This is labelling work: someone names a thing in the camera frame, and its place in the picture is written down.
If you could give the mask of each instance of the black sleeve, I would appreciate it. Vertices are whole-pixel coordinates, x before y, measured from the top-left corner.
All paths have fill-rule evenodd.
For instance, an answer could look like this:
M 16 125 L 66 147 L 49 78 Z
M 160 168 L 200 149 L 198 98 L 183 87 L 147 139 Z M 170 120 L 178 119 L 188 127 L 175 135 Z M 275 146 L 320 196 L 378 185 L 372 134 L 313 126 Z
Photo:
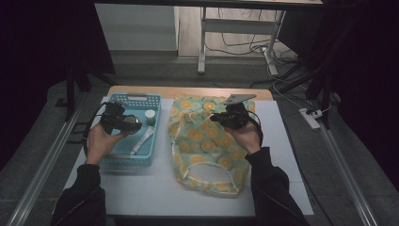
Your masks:
M 105 225 L 105 192 L 100 188 L 99 166 L 77 169 L 73 186 L 65 189 L 53 213 L 51 225 Z
M 271 163 L 268 147 L 246 156 L 252 166 L 251 190 L 257 225 L 309 225 L 290 195 L 287 174 Z

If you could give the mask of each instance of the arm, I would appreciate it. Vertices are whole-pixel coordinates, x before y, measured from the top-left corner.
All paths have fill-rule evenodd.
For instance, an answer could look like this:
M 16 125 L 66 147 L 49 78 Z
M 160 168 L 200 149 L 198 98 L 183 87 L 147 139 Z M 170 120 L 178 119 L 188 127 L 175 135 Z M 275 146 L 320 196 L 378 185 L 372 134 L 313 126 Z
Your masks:
M 249 122 L 241 129 L 225 130 L 247 151 L 257 225 L 308 225 L 289 193 L 287 174 L 272 165 L 269 148 L 260 147 L 256 126 Z
M 110 136 L 100 124 L 90 130 L 86 163 L 77 169 L 73 186 L 62 192 L 51 225 L 105 225 L 105 193 L 100 188 L 99 165 L 115 144 L 127 135 Z

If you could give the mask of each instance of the white cap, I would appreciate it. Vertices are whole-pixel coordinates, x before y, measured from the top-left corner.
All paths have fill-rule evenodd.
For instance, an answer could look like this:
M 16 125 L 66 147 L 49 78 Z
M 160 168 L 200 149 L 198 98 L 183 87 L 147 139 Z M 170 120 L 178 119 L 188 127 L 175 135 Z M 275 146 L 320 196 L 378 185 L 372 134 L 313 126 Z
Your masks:
M 152 119 L 155 116 L 155 111 L 154 110 L 147 110 L 146 113 L 144 113 L 147 119 Z

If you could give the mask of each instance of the metal rail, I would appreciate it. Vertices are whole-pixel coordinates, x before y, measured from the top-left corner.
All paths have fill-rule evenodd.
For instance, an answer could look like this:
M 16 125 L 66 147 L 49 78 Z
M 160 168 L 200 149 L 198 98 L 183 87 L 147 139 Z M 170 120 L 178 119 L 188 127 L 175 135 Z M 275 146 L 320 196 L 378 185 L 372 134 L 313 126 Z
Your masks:
M 61 153 L 65 142 L 67 141 L 67 138 L 73 128 L 74 123 L 76 122 L 82 111 L 82 106 L 85 104 L 87 97 L 88 94 L 84 93 L 82 97 L 78 98 L 78 106 L 75 112 L 71 116 L 71 119 L 65 122 L 62 126 L 60 132 L 58 133 L 58 136 L 56 137 L 55 141 L 53 142 L 49 151 L 41 162 L 39 169 L 36 171 L 35 176 L 27 187 L 24 195 L 21 197 L 21 200 L 15 208 L 14 213 L 9 219 L 7 225 L 24 225 L 24 223 L 26 222 L 26 219 L 29 216 L 33 205 L 35 204 L 36 199 L 43 189 L 44 184 L 47 181 L 47 178 L 51 170 L 53 169 L 53 166 L 56 163 L 56 160 L 58 159 L 58 156 Z
M 361 220 L 363 221 L 364 225 L 367 226 L 376 226 L 378 225 L 375 219 L 375 216 L 370 208 L 369 203 L 367 202 L 366 198 L 363 195 L 358 183 L 355 180 L 350 168 L 348 167 L 340 148 L 338 147 L 334 136 L 331 132 L 321 124 L 321 131 L 323 138 L 328 146 L 328 149 L 331 153 L 332 159 L 337 166 L 341 177 L 343 178 L 343 182 L 345 183 L 346 189 L 348 190 L 349 194 L 352 196 L 354 204 L 358 209 L 359 215 Z

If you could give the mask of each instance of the power strip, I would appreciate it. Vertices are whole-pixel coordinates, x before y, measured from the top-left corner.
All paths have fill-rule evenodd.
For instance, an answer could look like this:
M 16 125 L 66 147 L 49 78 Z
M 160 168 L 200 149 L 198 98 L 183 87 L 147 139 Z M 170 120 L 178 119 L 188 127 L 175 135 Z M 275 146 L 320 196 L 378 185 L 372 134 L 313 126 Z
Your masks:
M 307 111 L 308 111 L 307 108 L 299 109 L 299 113 L 302 115 L 302 117 L 305 119 L 305 121 L 308 123 L 311 129 L 312 130 L 319 129 L 320 128 L 319 122 L 317 122 L 311 114 L 308 115 L 306 113 Z

